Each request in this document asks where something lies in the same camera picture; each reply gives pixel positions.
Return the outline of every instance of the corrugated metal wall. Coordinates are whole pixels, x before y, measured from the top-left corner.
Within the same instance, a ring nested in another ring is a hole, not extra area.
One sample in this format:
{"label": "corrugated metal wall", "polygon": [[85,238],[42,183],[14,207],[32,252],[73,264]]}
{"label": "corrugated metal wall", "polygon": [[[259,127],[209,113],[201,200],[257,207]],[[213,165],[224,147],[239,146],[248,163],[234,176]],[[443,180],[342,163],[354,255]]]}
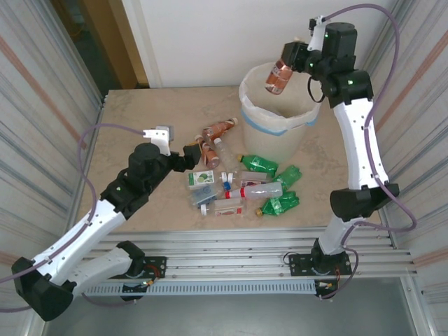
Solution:
{"label": "corrugated metal wall", "polygon": [[[400,198],[419,219],[416,230],[396,237],[409,248],[440,335],[448,335],[448,1],[417,1],[401,27],[398,68],[376,117],[383,163]],[[389,72],[389,45],[372,81]],[[389,225],[410,219],[389,204]]]}
{"label": "corrugated metal wall", "polygon": [[[64,233],[79,182],[77,141],[101,108],[60,27],[47,1],[0,1],[0,277]],[[0,296],[2,307],[24,303],[12,283]]]}

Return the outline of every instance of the trash pile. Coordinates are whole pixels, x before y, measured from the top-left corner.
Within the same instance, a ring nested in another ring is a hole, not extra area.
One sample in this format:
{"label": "trash pile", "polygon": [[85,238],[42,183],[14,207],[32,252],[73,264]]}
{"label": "trash pile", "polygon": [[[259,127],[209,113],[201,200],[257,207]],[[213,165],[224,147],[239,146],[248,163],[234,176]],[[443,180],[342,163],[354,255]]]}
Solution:
{"label": "trash pile", "polygon": [[[244,214],[246,200],[268,199],[256,209],[258,217],[279,216],[296,207],[299,198],[294,191],[287,190],[302,177],[299,168],[291,165],[276,176],[277,163],[257,155],[236,156],[221,138],[237,125],[238,119],[231,118],[208,126],[202,135],[195,136],[202,161],[210,170],[185,174],[191,205],[203,216]],[[219,164],[225,172],[213,171]]]}

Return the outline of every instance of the bottle label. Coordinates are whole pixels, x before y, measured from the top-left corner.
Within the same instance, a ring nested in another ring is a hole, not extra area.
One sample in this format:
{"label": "bottle label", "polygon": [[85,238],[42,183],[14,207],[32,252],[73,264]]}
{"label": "bottle label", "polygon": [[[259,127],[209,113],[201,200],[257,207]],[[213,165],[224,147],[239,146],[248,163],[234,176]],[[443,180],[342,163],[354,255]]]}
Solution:
{"label": "bottle label", "polygon": [[242,208],[233,208],[233,209],[226,209],[226,210],[217,210],[215,211],[215,216],[226,216],[226,215],[240,215],[243,213]]}
{"label": "bottle label", "polygon": [[190,186],[203,186],[215,183],[213,170],[197,171],[188,174],[188,184]]}
{"label": "bottle label", "polygon": [[249,168],[249,170],[253,172],[259,166],[260,166],[260,158],[258,156],[255,156],[251,161],[251,167]]}
{"label": "bottle label", "polygon": [[278,198],[271,198],[270,202],[276,215],[279,215],[283,212],[280,200]]}
{"label": "bottle label", "polygon": [[257,186],[258,184],[266,184],[266,181],[241,180],[240,187]]}

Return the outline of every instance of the table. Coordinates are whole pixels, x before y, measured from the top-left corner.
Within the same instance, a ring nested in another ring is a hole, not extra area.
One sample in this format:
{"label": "table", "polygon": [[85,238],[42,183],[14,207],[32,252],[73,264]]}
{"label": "table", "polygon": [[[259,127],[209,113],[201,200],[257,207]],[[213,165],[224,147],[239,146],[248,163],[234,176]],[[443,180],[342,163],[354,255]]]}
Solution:
{"label": "table", "polygon": [[[237,87],[189,87],[145,90],[113,90],[106,100],[102,123],[115,123],[138,130],[157,125],[173,125],[172,151],[194,140],[203,127],[231,117],[241,117]],[[242,126],[231,129],[223,140],[234,153],[247,153],[242,139]],[[88,177],[99,194],[127,167],[127,158],[142,137],[119,129],[102,128],[95,144]],[[258,218],[255,209],[263,201],[248,202],[245,216],[203,217],[188,201],[185,176],[171,172],[150,196],[149,202],[136,212],[121,232],[167,230],[202,230],[235,228],[284,228],[327,225],[332,211],[330,192],[347,186],[347,159],[341,131],[325,101],[315,126],[310,127],[299,151],[280,165],[297,165],[303,177],[291,188],[297,192],[300,205],[279,216]],[[197,170],[205,169],[200,163]],[[85,188],[78,217],[91,206],[92,198]],[[378,222],[375,214],[373,221]]]}

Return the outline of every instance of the white wall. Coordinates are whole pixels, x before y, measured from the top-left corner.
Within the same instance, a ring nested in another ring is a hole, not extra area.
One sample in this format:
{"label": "white wall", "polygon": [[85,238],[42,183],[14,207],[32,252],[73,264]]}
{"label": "white wall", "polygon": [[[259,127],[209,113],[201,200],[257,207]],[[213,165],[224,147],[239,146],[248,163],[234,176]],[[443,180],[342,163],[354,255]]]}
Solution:
{"label": "white wall", "polygon": [[[308,41],[309,18],[396,0],[122,0],[152,88],[238,85],[252,67],[277,60],[284,43]],[[358,63],[386,19],[377,10],[340,15],[358,30]]]}

